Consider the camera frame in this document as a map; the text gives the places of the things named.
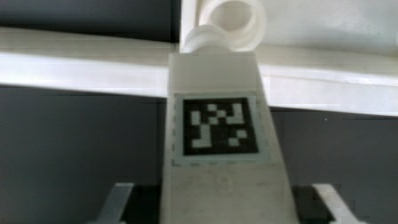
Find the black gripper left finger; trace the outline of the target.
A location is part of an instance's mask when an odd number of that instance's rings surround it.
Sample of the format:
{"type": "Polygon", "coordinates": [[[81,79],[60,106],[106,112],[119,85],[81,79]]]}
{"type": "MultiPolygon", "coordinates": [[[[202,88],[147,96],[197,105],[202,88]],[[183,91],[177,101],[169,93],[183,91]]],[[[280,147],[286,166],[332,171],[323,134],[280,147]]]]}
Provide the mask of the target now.
{"type": "Polygon", "coordinates": [[[160,186],[117,182],[87,224],[160,224],[160,186]]]}

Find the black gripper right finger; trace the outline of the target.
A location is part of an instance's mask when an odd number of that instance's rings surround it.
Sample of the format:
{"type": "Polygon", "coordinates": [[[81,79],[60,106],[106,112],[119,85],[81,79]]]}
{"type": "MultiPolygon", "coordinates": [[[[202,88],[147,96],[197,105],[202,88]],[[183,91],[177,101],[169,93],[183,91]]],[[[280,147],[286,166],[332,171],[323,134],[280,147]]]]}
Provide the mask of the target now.
{"type": "Polygon", "coordinates": [[[291,191],[300,224],[364,224],[330,184],[295,186],[291,191]]]}

